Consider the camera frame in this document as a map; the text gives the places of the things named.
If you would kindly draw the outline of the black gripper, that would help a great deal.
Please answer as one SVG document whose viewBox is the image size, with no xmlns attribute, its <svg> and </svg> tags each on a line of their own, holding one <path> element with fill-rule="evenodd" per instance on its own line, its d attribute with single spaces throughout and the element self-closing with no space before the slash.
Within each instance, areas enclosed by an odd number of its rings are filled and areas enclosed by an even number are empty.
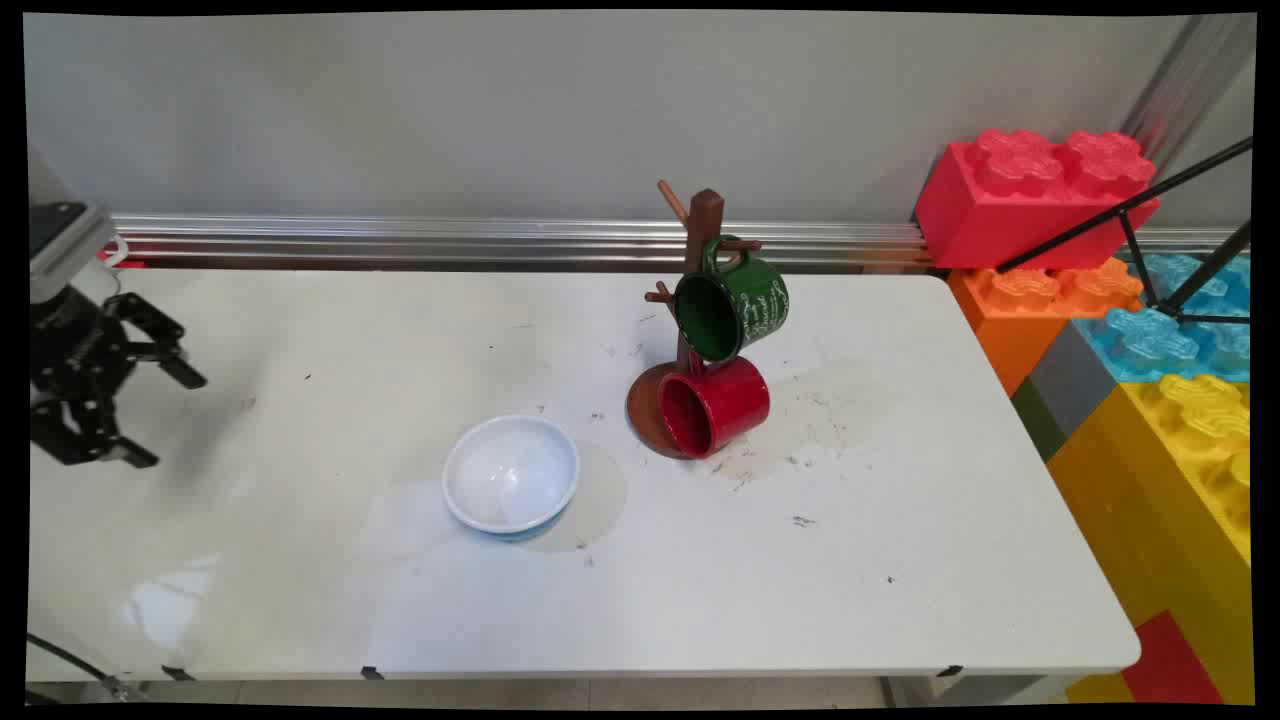
<svg viewBox="0 0 1280 720">
<path fill-rule="evenodd" d="M 127 338 L 132 325 L 147 341 Z M 120 460 L 154 468 L 159 456 L 124 436 L 115 396 L 134 363 L 152 363 L 187 389 L 207 378 L 188 360 L 186 328 L 138 293 L 99 304 L 73 286 L 29 309 L 31 441 L 60 464 Z"/>
</svg>

